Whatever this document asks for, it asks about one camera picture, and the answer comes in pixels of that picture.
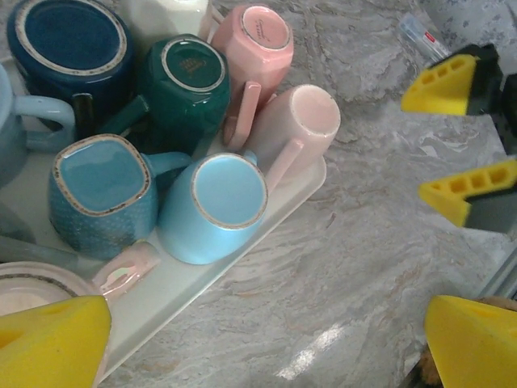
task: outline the pink mug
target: pink mug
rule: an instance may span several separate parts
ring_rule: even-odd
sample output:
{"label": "pink mug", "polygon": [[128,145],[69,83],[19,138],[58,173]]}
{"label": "pink mug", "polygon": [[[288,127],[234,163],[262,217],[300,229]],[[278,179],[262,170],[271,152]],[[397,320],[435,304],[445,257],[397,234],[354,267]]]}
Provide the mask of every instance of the pink mug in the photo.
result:
{"label": "pink mug", "polygon": [[237,151],[250,135],[255,113],[291,67],[292,30],[266,6],[236,6],[216,30],[211,45],[228,60],[232,98],[223,138],[229,150]]}
{"label": "pink mug", "polygon": [[317,161],[341,124],[332,96],[314,85],[295,86],[269,102],[255,118],[245,144],[257,156],[271,192]]}

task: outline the textured blue mug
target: textured blue mug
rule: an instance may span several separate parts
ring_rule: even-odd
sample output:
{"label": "textured blue mug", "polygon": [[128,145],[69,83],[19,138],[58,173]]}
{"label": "textured blue mug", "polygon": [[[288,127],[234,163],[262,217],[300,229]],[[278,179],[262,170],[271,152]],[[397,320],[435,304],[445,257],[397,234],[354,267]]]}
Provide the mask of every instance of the textured blue mug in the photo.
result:
{"label": "textured blue mug", "polygon": [[147,238],[158,216],[155,177],[191,163],[175,152],[143,155],[117,135],[62,150],[50,172],[50,221],[74,250],[112,259]]}

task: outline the green mug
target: green mug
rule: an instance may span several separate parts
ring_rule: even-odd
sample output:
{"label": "green mug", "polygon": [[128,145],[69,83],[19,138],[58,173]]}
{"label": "green mug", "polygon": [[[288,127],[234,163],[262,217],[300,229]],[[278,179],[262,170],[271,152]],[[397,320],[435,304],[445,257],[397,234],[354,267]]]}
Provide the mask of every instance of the green mug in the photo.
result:
{"label": "green mug", "polygon": [[192,155],[208,147],[230,100],[226,58],[197,36],[184,34],[153,45],[137,75],[137,97],[100,133],[120,135],[147,116],[141,133],[149,150]]}

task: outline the marble countertop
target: marble countertop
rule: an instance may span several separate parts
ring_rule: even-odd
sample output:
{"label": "marble countertop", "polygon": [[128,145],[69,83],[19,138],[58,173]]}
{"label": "marble countertop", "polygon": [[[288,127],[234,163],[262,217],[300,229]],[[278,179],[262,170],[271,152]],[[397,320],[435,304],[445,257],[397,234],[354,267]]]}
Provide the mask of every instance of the marble countertop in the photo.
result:
{"label": "marble countertop", "polygon": [[[261,2],[295,32],[283,89],[314,83],[341,108],[326,183],[101,388],[396,386],[430,298],[477,295],[515,245],[418,198],[423,181],[505,156],[488,118],[400,111],[424,63],[396,34],[405,12],[421,14],[412,1]],[[0,23],[14,3],[0,1]]]}

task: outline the white tray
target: white tray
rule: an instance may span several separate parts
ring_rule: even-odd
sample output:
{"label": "white tray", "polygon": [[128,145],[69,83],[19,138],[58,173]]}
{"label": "white tray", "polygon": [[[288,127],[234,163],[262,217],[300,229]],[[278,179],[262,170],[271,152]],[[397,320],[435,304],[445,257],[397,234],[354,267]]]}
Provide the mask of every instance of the white tray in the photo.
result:
{"label": "white tray", "polygon": [[[12,59],[2,61],[17,95],[25,94]],[[45,130],[35,119],[23,119],[26,128]],[[211,151],[221,149],[217,140]],[[8,206],[31,228],[42,246],[72,251],[62,242],[48,221],[48,173],[51,154],[33,153],[15,180],[0,190],[0,202]],[[214,264],[193,266],[180,263],[163,251],[153,232],[149,241],[162,254],[162,262],[134,289],[126,293],[111,309],[113,336],[104,378],[127,360],[138,348],[170,322],[213,282],[228,271],[241,257],[255,247],[286,217],[303,204],[325,182],[326,164],[320,158],[299,179],[280,184],[271,194],[266,216],[257,234],[239,251]],[[99,262],[80,257],[83,267]]]}

